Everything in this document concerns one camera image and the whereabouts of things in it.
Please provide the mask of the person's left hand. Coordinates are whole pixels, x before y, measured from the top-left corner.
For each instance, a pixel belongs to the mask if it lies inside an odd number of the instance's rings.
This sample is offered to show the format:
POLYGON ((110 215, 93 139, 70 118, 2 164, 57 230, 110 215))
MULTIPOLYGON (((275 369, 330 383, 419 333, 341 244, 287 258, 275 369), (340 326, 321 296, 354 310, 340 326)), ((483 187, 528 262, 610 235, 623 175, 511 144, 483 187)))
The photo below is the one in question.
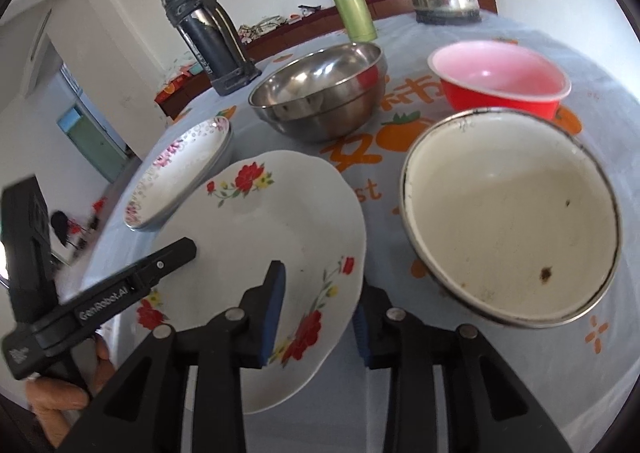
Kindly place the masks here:
MULTIPOLYGON (((96 334, 93 341, 96 351, 96 373, 91 388, 99 392, 115 374, 116 369, 103 337, 96 334)), ((42 376, 27 379, 25 395, 44 434, 54 447, 60 446, 72 428, 64 412, 83 410, 89 404, 89 395, 85 390, 66 381, 42 376)))

